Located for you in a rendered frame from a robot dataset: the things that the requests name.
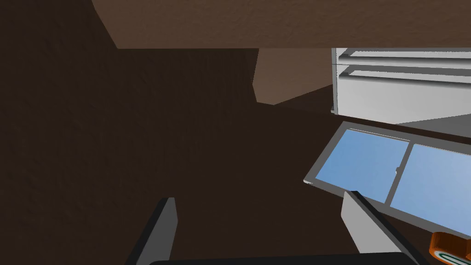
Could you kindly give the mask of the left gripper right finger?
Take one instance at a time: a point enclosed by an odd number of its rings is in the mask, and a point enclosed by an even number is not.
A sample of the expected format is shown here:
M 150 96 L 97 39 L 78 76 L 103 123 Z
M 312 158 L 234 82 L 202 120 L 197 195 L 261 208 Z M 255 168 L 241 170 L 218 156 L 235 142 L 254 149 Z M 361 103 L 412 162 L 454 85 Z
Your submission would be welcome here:
M 358 191 L 343 193 L 341 218 L 359 253 L 403 253 L 414 265 L 429 262 Z

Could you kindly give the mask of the orange round object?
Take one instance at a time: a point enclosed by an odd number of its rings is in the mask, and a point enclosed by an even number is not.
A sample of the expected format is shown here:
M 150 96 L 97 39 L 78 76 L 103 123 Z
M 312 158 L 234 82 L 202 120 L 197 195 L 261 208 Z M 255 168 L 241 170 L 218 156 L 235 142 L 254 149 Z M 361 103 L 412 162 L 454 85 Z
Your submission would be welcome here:
M 471 265 L 471 238 L 435 232 L 431 235 L 429 253 L 446 265 Z

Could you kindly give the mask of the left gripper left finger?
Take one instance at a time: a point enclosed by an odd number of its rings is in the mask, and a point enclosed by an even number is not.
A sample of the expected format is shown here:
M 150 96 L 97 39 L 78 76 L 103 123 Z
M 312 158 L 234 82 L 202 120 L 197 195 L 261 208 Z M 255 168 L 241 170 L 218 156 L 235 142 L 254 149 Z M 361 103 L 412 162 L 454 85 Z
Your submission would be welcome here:
M 178 225 L 174 197 L 162 198 L 156 205 L 125 265 L 151 265 L 169 260 Z

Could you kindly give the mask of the grey framed window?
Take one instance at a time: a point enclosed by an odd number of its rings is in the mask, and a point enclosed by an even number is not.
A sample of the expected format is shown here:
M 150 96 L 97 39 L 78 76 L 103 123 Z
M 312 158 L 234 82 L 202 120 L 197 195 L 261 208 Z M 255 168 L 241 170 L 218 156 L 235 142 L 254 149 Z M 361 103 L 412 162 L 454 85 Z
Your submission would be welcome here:
M 471 238 L 471 145 L 344 121 L 304 178 L 431 232 Z

